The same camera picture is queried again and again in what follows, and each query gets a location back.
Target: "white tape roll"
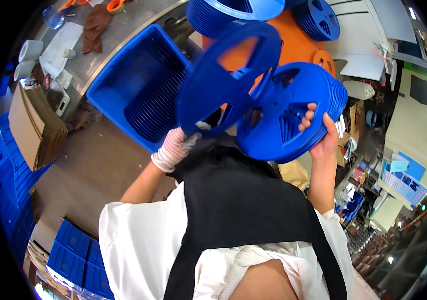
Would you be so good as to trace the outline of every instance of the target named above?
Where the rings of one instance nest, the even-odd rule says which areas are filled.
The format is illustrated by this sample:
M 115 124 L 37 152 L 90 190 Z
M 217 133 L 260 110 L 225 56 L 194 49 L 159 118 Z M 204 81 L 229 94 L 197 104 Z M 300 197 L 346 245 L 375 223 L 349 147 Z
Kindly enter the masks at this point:
M 34 69 L 36 63 L 33 61 L 22 61 L 18 64 L 13 74 L 13 80 L 17 81 L 19 79 L 24 79 L 30 77 L 32 70 Z
M 22 46 L 20 54 L 18 55 L 18 62 L 36 62 L 42 51 L 44 50 L 44 43 L 41 41 L 34 41 L 28 39 Z

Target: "blue plastic reel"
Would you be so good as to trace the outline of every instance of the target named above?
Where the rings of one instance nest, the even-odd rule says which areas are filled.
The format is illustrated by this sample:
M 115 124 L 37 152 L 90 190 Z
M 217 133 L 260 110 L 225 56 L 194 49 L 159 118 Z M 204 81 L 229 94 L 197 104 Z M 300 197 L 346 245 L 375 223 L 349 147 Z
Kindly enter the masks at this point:
M 264 88 L 258 105 L 238 122 L 238 144 L 253 159 L 278 163 L 297 159 L 327 134 L 324 113 L 336 121 L 347 98 L 342 83 L 318 65 L 295 62 L 282 66 Z M 300 132 L 311 102 L 317 104 L 315 117 L 311 127 Z M 263 117 L 255 111 L 261 111 Z
M 259 42 L 246 66 L 229 73 L 218 60 L 226 51 L 250 38 L 258 38 Z M 207 119 L 224 103 L 228 106 L 218 126 L 202 134 L 204 137 L 218 136 L 233 126 L 256 105 L 259 93 L 249 94 L 255 79 L 263 75 L 256 89 L 260 92 L 270 82 L 280 60 L 280 36 L 275 27 L 261 21 L 235 21 L 215 39 L 222 42 L 207 49 L 179 94 L 177 121 L 187 135 L 200 132 L 195 123 Z
M 245 67 L 226 71 L 219 59 L 241 42 L 258 38 Z M 342 83 L 322 67 L 295 62 L 277 68 L 281 41 L 274 27 L 260 21 L 235 21 L 224 27 L 182 87 L 177 102 L 177 120 L 187 135 L 200 130 L 204 121 L 227 103 L 217 126 L 202 131 L 215 137 L 237 123 L 237 140 L 249 157 L 262 161 L 287 163 L 314 147 L 326 134 L 325 112 L 337 120 L 348 93 Z M 262 80 L 250 92 L 255 79 Z M 308 111 L 317 104 L 311 127 L 298 127 Z
M 306 0 L 293 9 L 302 29 L 318 42 L 335 41 L 340 36 L 337 15 L 325 0 Z
M 196 31 L 213 38 L 217 30 L 232 21 L 267 21 L 284 8 L 285 0 L 190 0 L 186 16 Z

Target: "stainless steel table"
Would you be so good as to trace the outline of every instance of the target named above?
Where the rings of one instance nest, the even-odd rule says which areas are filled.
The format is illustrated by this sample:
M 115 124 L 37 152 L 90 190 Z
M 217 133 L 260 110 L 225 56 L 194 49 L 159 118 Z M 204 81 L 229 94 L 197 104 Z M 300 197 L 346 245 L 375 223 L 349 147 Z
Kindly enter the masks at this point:
M 59 9 L 67 0 L 59 0 L 54 4 Z M 125 12 L 114 15 L 107 29 L 102 33 L 102 53 L 82 53 L 84 40 L 80 37 L 74 50 L 77 55 L 67 62 L 65 70 L 73 75 L 72 83 L 67 90 L 70 103 L 66 108 L 62 120 L 70 121 L 73 112 L 85 96 L 90 84 L 107 65 L 107 63 L 124 47 L 132 38 L 152 23 L 162 23 L 170 15 L 180 17 L 185 15 L 185 4 L 188 0 L 134 0 L 125 3 Z M 92 10 L 89 4 L 79 6 L 73 18 L 66 18 L 68 22 L 84 25 L 85 17 Z M 37 39 L 45 43 L 44 48 L 54 38 L 57 30 L 42 27 L 37 34 Z

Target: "white glove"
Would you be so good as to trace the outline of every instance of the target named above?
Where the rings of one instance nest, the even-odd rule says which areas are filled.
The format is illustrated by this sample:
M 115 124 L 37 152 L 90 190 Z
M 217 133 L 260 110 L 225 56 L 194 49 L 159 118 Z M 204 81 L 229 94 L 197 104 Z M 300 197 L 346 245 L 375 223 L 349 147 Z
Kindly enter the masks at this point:
M 196 125 L 202 130 L 210 129 L 210 125 L 204 122 L 197 122 Z M 162 147 L 158 149 L 157 153 L 152 154 L 152 162 L 160 170 L 172 173 L 175 170 L 175 165 L 187 157 L 200 137 L 202 137 L 201 133 L 187 136 L 180 127 L 170 130 Z

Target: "window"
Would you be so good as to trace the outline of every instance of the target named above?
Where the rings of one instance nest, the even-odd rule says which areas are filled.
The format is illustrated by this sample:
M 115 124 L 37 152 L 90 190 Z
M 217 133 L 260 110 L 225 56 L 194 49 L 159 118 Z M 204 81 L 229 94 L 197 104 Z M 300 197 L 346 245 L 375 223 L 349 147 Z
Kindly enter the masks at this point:
M 412 75 L 410 81 L 410 97 L 421 104 L 427 105 L 427 80 L 422 80 Z

